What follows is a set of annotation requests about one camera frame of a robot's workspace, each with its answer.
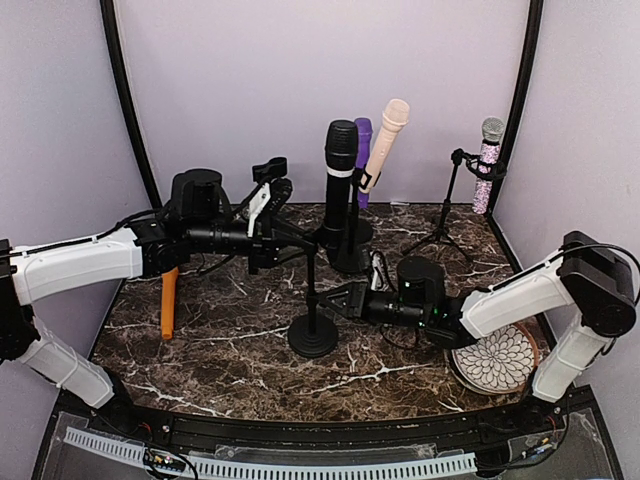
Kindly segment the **black stand of beige microphone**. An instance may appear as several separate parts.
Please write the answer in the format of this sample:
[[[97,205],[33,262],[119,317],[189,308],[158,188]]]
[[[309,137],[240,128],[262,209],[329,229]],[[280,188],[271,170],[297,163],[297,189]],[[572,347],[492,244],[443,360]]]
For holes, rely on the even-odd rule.
[[[354,216],[354,221],[360,217],[360,208],[358,207],[357,194],[355,192],[355,174],[352,174],[352,193],[349,215]],[[347,245],[344,242],[338,249],[336,256],[330,261],[331,266],[338,272],[344,274],[358,274],[367,269],[366,260],[363,260],[363,252],[367,250],[368,243],[355,245],[351,242]]]

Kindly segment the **black microphone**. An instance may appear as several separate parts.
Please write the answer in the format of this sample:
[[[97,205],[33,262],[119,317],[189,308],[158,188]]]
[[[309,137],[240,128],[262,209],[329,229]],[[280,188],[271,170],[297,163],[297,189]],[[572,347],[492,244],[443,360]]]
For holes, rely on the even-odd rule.
[[[340,119],[330,123],[325,142],[325,213],[319,229],[319,244],[330,261],[338,256],[347,224],[358,141],[358,130],[353,121]]]

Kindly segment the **orange microphone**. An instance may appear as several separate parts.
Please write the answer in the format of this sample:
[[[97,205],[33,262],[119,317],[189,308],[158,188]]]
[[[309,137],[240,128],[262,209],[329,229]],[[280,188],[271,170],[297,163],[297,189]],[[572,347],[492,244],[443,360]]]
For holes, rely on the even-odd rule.
[[[174,268],[162,275],[160,328],[163,340],[170,340],[174,335],[176,287],[178,278],[178,268]]]

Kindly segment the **beige pink microphone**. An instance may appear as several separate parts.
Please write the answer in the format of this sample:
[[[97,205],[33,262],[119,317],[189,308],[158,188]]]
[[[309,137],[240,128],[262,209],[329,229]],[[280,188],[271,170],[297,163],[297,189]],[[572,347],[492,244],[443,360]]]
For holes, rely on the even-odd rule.
[[[391,99],[386,105],[381,128],[360,180],[360,193],[369,194],[376,185],[396,137],[409,122],[409,114],[410,106],[402,99]]]

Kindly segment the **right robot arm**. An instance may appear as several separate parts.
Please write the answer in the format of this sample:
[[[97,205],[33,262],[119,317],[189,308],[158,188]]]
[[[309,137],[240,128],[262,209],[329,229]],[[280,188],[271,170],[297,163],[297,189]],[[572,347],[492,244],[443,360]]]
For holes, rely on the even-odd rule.
[[[477,346],[498,330],[561,307],[575,315],[551,353],[534,368],[527,398],[510,413],[521,434],[534,432],[573,381],[636,324],[639,261],[628,250],[581,231],[535,265],[488,287],[449,297],[441,265],[409,256],[396,267],[397,286],[381,291],[368,281],[317,294],[318,303],[348,319],[414,328],[454,351]]]

